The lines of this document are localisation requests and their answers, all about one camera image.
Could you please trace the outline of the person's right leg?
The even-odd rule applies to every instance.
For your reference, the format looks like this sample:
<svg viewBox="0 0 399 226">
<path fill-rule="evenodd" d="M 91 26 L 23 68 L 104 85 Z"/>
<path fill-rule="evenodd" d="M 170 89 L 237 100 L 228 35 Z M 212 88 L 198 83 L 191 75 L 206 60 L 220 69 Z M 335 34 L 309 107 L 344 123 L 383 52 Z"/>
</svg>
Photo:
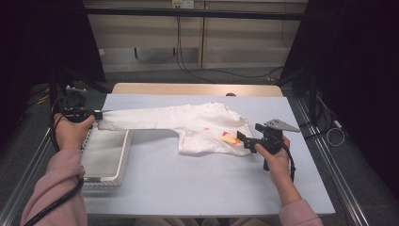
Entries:
<svg viewBox="0 0 399 226">
<path fill-rule="evenodd" d="M 277 226 L 273 218 L 230 218 L 229 226 Z"/>
</svg>

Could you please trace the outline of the person's left hand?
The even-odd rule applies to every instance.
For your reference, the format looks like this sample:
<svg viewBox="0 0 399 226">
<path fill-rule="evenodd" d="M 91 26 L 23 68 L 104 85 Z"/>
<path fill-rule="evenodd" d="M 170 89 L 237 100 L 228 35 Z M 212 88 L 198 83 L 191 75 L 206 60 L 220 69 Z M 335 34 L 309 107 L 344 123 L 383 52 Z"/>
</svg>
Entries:
<svg viewBox="0 0 399 226">
<path fill-rule="evenodd" d="M 56 122 L 56 143 L 60 150 L 80 150 L 88 133 L 89 127 L 95 122 L 93 116 L 89 116 L 82 122 L 72 122 L 60 113 L 54 115 Z"/>
</svg>

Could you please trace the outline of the person's left leg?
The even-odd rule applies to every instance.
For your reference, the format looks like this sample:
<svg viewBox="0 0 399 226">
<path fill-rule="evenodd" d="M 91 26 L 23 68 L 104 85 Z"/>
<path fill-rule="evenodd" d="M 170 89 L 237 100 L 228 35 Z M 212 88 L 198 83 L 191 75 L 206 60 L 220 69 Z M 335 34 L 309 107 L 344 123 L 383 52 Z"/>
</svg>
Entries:
<svg viewBox="0 0 399 226">
<path fill-rule="evenodd" d="M 200 226 L 192 218 L 138 218 L 135 226 Z"/>
</svg>

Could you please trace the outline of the white child's shirt chick print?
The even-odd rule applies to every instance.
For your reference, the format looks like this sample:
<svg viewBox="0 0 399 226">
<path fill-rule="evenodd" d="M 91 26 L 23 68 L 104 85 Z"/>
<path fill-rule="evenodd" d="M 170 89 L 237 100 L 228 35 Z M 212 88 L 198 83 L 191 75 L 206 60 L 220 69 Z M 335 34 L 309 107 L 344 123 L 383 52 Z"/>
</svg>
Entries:
<svg viewBox="0 0 399 226">
<path fill-rule="evenodd" d="M 238 132 L 252 136 L 247 119 L 222 103 L 109 111 L 103 113 L 98 128 L 171 130 L 178 134 L 180 153 L 250 154 L 237 138 Z"/>
</svg>

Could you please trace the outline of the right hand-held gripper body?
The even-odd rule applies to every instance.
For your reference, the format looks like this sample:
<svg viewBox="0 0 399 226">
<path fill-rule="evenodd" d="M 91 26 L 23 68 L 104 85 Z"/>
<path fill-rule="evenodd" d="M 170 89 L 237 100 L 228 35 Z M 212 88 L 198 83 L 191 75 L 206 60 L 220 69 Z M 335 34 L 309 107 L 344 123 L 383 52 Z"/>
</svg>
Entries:
<svg viewBox="0 0 399 226">
<path fill-rule="evenodd" d="M 266 129 L 261 132 L 263 137 L 247 137 L 247 142 L 243 143 L 244 148 L 249 149 L 252 153 L 256 153 L 255 145 L 261 144 L 271 154 L 278 153 L 281 148 L 283 148 L 286 152 L 289 152 L 289 148 L 282 140 L 283 131 L 299 132 L 299 129 L 278 119 L 267 121 L 263 125 L 266 127 Z"/>
</svg>

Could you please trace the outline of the person's leg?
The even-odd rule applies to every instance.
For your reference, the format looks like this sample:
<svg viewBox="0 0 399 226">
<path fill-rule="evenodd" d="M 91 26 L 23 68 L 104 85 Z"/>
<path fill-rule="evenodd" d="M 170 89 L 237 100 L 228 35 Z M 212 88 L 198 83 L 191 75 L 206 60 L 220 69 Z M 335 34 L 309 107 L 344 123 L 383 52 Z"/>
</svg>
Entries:
<svg viewBox="0 0 399 226">
<path fill-rule="evenodd" d="M 277 226 L 273 218 L 230 218 L 229 226 Z"/>
<path fill-rule="evenodd" d="M 138 218 L 135 226 L 200 226 L 192 218 Z"/>
</svg>

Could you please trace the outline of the light blue table mat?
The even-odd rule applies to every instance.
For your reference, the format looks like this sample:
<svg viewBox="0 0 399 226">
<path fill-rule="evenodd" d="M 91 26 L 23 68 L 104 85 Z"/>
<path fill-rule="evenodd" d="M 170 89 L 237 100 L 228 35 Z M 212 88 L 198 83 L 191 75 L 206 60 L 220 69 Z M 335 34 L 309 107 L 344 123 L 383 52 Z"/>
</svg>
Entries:
<svg viewBox="0 0 399 226">
<path fill-rule="evenodd" d="M 248 119 L 254 137 L 254 123 L 273 119 L 298 127 L 285 97 L 221 97 L 108 94 L 104 110 L 226 104 Z M 335 209 L 327 194 L 301 133 L 284 132 L 291 140 L 295 161 L 295 186 L 319 215 Z M 210 153 L 194 156 L 178 152 L 177 135 L 171 131 L 134 131 L 132 148 L 121 186 L 94 193 L 84 190 L 90 217 L 255 217 L 277 214 L 280 201 L 263 170 L 258 154 L 236 156 Z"/>
</svg>

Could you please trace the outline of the black horizontal metal bar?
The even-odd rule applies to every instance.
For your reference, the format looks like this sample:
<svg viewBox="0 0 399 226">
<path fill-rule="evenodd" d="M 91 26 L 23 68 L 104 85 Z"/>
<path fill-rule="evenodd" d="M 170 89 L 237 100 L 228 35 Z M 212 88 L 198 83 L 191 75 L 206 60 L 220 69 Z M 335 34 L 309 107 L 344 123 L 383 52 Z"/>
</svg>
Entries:
<svg viewBox="0 0 399 226">
<path fill-rule="evenodd" d="M 86 14 L 99 15 L 132 15 L 132 16 L 165 16 L 165 17 L 201 17 L 255 20 L 302 21 L 309 19 L 304 13 L 279 13 L 236 10 L 207 9 L 173 9 L 173 8 L 105 8 L 87 7 Z"/>
</svg>

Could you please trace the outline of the black curtain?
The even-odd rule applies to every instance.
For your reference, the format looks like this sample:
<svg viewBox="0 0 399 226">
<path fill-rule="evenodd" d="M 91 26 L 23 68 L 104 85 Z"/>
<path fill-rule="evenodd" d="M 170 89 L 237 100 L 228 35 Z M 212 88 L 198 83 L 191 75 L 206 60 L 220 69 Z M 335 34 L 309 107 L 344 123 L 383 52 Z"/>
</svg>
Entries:
<svg viewBox="0 0 399 226">
<path fill-rule="evenodd" d="M 37 84 L 105 80 L 84 8 L 84 0 L 0 0 L 0 149 Z"/>
<path fill-rule="evenodd" d="M 399 201 L 399 0 L 308 0 L 282 78 L 316 84 Z"/>
</svg>

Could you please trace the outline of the white perforated plastic basket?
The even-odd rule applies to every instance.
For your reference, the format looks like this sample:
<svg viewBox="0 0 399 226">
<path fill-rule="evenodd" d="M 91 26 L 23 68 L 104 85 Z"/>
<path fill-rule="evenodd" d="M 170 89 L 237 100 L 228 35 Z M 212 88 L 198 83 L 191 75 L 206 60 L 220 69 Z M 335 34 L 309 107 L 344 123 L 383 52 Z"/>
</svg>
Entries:
<svg viewBox="0 0 399 226">
<path fill-rule="evenodd" d="M 82 149 L 85 186 L 120 186 L 131 143 L 132 133 L 129 130 L 100 130 L 97 125 L 93 125 Z"/>
</svg>

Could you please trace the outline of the white wall socket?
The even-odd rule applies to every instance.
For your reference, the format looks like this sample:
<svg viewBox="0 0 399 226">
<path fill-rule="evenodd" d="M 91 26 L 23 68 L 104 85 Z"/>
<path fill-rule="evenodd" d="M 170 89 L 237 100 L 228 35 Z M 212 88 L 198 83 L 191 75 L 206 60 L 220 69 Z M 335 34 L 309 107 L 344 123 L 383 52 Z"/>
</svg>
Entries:
<svg viewBox="0 0 399 226">
<path fill-rule="evenodd" d="M 171 4 L 173 8 L 194 8 L 194 0 L 171 0 Z"/>
</svg>

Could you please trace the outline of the aluminium floor rail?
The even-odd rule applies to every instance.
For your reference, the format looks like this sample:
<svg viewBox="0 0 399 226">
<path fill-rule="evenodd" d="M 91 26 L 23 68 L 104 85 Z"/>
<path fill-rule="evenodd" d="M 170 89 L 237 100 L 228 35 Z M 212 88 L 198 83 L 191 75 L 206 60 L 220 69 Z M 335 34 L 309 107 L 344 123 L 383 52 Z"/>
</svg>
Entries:
<svg viewBox="0 0 399 226">
<path fill-rule="evenodd" d="M 13 188 L 3 209 L 0 211 L 0 226 L 12 226 L 29 189 L 34 184 L 34 179 L 40 171 L 40 167 L 45 161 L 46 155 L 51 151 L 51 147 L 52 141 L 50 129 L 47 129 L 40 145 L 25 168 L 24 174 L 18 181 L 18 184 Z"/>
<path fill-rule="evenodd" d="M 295 100 L 295 103 L 299 108 L 301 118 L 305 121 L 303 128 L 310 133 L 311 141 L 316 145 L 318 153 L 323 157 L 336 190 L 343 201 L 343 207 L 348 211 L 356 226 L 370 226 L 357 198 L 345 181 L 327 142 L 322 137 L 320 129 L 311 123 L 310 111 L 305 102 L 303 100 Z"/>
</svg>

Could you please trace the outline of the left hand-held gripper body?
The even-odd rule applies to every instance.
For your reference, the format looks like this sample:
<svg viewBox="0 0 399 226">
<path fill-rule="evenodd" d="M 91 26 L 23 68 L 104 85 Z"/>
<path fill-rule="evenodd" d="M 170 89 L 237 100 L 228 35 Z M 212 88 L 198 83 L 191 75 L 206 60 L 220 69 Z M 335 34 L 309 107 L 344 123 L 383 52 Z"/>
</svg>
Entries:
<svg viewBox="0 0 399 226">
<path fill-rule="evenodd" d="M 62 100 L 61 113 L 72 122 L 85 121 L 93 110 L 86 109 L 86 89 L 67 86 L 66 95 Z"/>
</svg>

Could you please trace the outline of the person's right hand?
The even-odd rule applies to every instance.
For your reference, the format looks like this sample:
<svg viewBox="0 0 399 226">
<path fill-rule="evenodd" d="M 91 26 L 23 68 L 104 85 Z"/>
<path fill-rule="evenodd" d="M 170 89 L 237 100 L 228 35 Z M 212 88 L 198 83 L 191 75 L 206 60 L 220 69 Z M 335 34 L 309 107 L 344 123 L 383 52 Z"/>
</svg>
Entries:
<svg viewBox="0 0 399 226">
<path fill-rule="evenodd" d="M 289 156 L 283 148 L 276 154 L 271 154 L 261 144 L 256 144 L 255 149 L 266 160 L 271 180 L 276 187 L 286 187 L 293 182 L 289 171 Z"/>
</svg>

